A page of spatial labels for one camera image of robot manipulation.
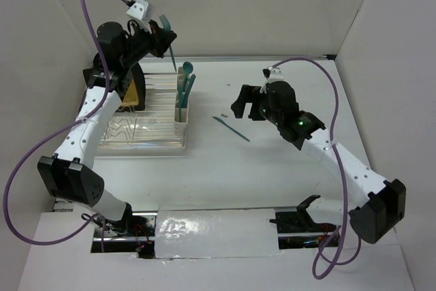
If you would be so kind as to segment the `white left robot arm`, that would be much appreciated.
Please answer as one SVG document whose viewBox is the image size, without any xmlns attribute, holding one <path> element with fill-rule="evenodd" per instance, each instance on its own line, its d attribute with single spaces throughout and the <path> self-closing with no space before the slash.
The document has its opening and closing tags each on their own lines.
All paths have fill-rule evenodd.
<svg viewBox="0 0 436 291">
<path fill-rule="evenodd" d="M 131 205 L 106 190 L 104 180 L 93 171 L 97 147 L 113 114 L 145 108 L 146 82 L 139 61 L 148 54 L 162 58 L 176 39 L 165 22 L 150 22 L 145 31 L 133 20 L 124 29 L 117 22 L 97 28 L 102 52 L 83 71 L 87 85 L 78 113 L 62 144 L 50 157 L 42 156 L 37 169 L 51 196 L 81 204 L 100 214 L 113 231 L 128 235 L 144 219 L 134 217 Z"/>
</svg>

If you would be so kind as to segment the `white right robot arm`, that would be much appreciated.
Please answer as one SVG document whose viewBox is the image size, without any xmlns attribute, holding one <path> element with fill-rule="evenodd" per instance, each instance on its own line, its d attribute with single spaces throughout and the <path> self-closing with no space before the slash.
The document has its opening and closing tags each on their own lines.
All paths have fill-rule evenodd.
<svg viewBox="0 0 436 291">
<path fill-rule="evenodd" d="M 284 81 L 263 87 L 243 85 L 231 105 L 237 119 L 247 104 L 253 121 L 269 121 L 280 136 L 347 183 L 356 208 L 348 211 L 354 232 L 365 242 L 377 243 L 405 215 L 406 186 L 371 170 L 339 142 L 314 114 L 299 108 L 293 88 Z"/>
</svg>

